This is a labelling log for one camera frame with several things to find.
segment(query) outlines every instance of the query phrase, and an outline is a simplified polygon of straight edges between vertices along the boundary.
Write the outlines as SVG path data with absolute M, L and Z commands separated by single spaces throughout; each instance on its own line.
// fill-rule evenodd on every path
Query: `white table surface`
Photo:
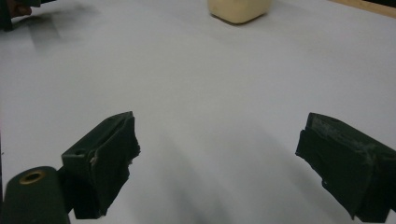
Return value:
M 294 155 L 309 112 L 396 148 L 396 20 L 275 0 L 244 26 L 205 0 L 59 0 L 0 33 L 4 182 L 133 110 L 142 148 L 106 217 L 72 223 L 361 223 Z M 395 223 L 391 212 L 387 223 Z

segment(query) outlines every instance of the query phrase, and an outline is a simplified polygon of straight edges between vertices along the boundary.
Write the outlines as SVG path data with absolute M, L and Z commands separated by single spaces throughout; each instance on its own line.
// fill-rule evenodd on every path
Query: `beige container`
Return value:
M 207 0 L 210 13 L 230 23 L 244 23 L 265 14 L 272 0 Z

